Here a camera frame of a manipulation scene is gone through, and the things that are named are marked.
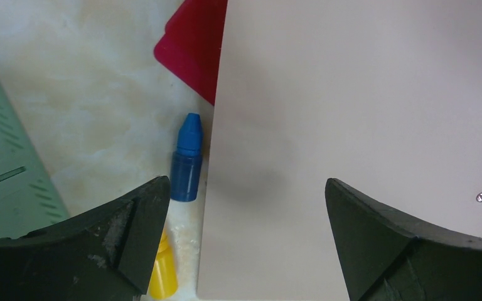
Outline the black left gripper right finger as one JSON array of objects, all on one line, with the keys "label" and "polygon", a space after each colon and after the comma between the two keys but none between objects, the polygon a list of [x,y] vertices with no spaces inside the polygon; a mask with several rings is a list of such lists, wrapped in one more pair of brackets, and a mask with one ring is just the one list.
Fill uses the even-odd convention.
[{"label": "black left gripper right finger", "polygon": [[482,300],[482,238],[399,211],[330,178],[325,200],[351,300]]}]

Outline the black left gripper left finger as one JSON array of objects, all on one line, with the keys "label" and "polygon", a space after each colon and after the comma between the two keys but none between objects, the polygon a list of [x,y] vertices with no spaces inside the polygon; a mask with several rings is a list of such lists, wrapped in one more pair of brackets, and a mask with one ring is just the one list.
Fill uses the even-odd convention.
[{"label": "black left gripper left finger", "polygon": [[65,221],[1,238],[0,300],[139,300],[169,194],[169,178],[159,176]]}]

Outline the green file rack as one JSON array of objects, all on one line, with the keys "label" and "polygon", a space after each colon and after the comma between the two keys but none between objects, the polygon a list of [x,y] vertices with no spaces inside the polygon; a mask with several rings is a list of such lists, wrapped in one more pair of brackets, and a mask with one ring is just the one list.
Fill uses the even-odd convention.
[{"label": "green file rack", "polygon": [[0,83],[0,238],[70,217]]}]

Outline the beige pressure file folder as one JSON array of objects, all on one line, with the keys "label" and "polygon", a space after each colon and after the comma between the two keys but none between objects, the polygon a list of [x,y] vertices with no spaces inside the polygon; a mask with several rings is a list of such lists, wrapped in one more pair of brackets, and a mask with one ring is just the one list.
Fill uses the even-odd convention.
[{"label": "beige pressure file folder", "polygon": [[350,300],[324,188],[482,238],[482,1],[229,1],[196,294]]}]

